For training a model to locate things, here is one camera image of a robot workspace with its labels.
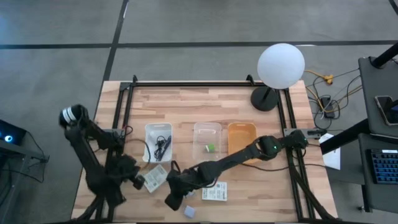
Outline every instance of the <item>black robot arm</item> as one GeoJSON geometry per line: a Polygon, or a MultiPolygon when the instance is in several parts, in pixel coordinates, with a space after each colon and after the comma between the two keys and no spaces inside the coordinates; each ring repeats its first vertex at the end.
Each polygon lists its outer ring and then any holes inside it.
{"type": "Polygon", "coordinates": [[[141,189],[145,180],[137,174],[140,167],[136,166],[136,160],[123,155],[123,138],[115,132],[106,132],[98,127],[90,120],[84,106],[65,108],[60,113],[59,123],[86,171],[88,188],[96,195],[92,206],[87,209],[89,214],[86,217],[90,217],[100,198],[105,198],[110,207],[123,203],[125,198],[120,190],[123,181],[130,180],[136,189],[141,189]],[[89,139],[96,140],[100,149],[113,149],[115,152],[108,160],[107,169],[98,162],[89,139]]]}
{"type": "Polygon", "coordinates": [[[182,173],[175,161],[172,162],[172,170],[167,176],[170,185],[170,194],[165,203],[173,210],[178,210],[182,199],[192,190],[197,190],[215,182],[218,176],[227,169],[250,159],[268,161],[276,157],[278,152],[285,147],[305,148],[307,139],[299,130],[292,132],[284,138],[274,136],[261,136],[244,149],[235,152],[218,161],[206,161],[185,169],[182,173]]]}

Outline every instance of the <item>wooden table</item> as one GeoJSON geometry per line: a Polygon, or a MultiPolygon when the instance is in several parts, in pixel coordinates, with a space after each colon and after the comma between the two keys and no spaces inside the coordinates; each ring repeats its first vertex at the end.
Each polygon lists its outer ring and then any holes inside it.
{"type": "MultiPolygon", "coordinates": [[[[120,82],[104,82],[95,121],[101,128],[111,128],[120,82]]],[[[232,122],[254,123],[257,136],[273,135],[282,137],[278,109],[270,112],[256,110],[250,103],[252,87],[135,87],[130,111],[129,125],[134,132],[127,137],[124,152],[144,165],[144,145],[132,139],[145,139],[144,126],[148,123],[171,123],[173,126],[173,159],[181,169],[198,162],[192,157],[193,125],[196,122],[217,122],[222,125],[222,152],[227,155],[227,127],[232,122]]],[[[303,81],[290,88],[298,128],[313,128],[313,119],[303,81]]],[[[123,98],[126,105],[127,93],[123,98]]],[[[290,127],[289,115],[282,94],[285,118],[290,127]]],[[[124,107],[119,120],[123,119],[124,107]]],[[[106,152],[97,152],[100,162],[105,161],[106,152]]],[[[321,164],[323,159],[319,147],[307,148],[305,163],[321,164]]],[[[265,169],[287,166],[285,151],[267,162],[254,165],[265,169]]],[[[167,171],[170,165],[164,165],[167,171]]],[[[326,210],[337,217],[326,170],[322,167],[307,166],[310,188],[326,210]]],[[[171,210],[164,199],[170,193],[164,183],[150,194],[145,187],[136,190],[132,183],[122,184],[121,189],[127,201],[115,210],[116,222],[296,222],[289,171],[264,172],[250,167],[237,166],[222,173],[219,181],[228,183],[228,201],[201,200],[201,190],[183,201],[179,211],[171,210]],[[194,219],[183,214],[189,205],[196,209],[194,219]]],[[[300,192],[303,212],[307,207],[300,192]]],[[[72,218],[81,215],[92,202],[94,195],[88,190],[85,173],[76,195],[72,218]]]]}

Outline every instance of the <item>lamp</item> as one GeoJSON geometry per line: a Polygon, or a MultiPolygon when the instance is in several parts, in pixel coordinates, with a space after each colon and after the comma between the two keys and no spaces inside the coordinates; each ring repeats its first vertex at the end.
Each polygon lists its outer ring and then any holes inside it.
{"type": "Polygon", "coordinates": [[[260,56],[257,72],[267,86],[256,88],[251,95],[251,103],[261,111],[270,111],[278,104],[274,89],[285,89],[296,83],[303,75],[305,67],[301,51],[290,44],[275,44],[260,56]]]}

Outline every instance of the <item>gray carpet floor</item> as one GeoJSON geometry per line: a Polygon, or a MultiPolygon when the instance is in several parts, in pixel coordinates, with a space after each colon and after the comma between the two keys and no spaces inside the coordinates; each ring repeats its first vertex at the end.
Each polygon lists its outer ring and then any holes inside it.
{"type": "MultiPolygon", "coordinates": [[[[122,0],[0,0],[0,45],[111,43],[122,0]]],[[[130,0],[120,43],[361,41],[394,40],[398,15],[381,0],[130,0]]],[[[306,69],[334,74],[358,67],[358,58],[377,56],[389,45],[299,46],[306,69]]],[[[266,47],[117,49],[110,80],[242,80],[258,78],[256,64],[266,47]]],[[[45,182],[24,179],[10,223],[49,223],[70,218],[81,164],[58,126],[59,111],[85,105],[94,116],[109,49],[0,50],[0,119],[32,132],[50,162],[45,182]]],[[[318,85],[334,95],[358,76],[318,85]]],[[[312,84],[314,75],[303,80],[312,84]]],[[[349,98],[330,129],[346,129],[366,118],[363,93],[349,98]]],[[[325,121],[318,120],[320,125],[325,121]]],[[[358,143],[343,148],[344,172],[359,162],[358,143]]],[[[361,213],[361,176],[341,179],[328,170],[340,218],[396,223],[398,215],[361,213]]]]}

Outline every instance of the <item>white paper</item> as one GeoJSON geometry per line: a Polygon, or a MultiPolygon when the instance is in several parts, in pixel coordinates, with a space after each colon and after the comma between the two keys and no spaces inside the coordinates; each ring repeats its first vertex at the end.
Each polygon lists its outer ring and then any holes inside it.
{"type": "MultiPolygon", "coordinates": [[[[319,139],[319,143],[323,143],[333,136],[334,135],[332,134],[326,133],[319,139]]],[[[337,148],[334,151],[328,152],[323,155],[323,162],[327,167],[340,170],[340,148],[337,148]]]]}
{"type": "Polygon", "coordinates": [[[212,188],[204,188],[202,191],[202,200],[216,200],[226,202],[227,199],[226,182],[217,182],[212,188]]]}
{"type": "Polygon", "coordinates": [[[149,193],[152,193],[166,181],[166,177],[166,170],[162,167],[162,165],[159,164],[144,175],[144,185],[148,189],[149,193]]]}

